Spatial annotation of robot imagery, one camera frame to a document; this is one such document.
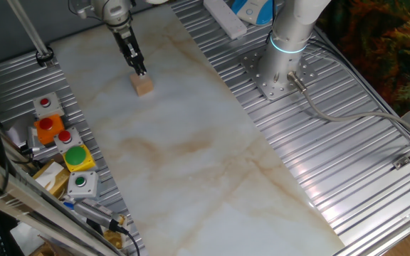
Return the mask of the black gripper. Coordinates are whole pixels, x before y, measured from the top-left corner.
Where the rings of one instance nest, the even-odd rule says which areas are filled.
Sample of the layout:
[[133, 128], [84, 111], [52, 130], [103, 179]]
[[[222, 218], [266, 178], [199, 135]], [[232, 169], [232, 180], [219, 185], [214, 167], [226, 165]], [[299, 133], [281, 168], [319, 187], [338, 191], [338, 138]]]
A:
[[137, 43], [132, 42], [133, 32], [129, 24], [112, 29], [112, 34], [117, 42], [117, 45], [122, 50], [122, 54], [127, 64], [134, 68], [138, 76], [147, 74], [147, 69], [144, 66], [144, 57]]

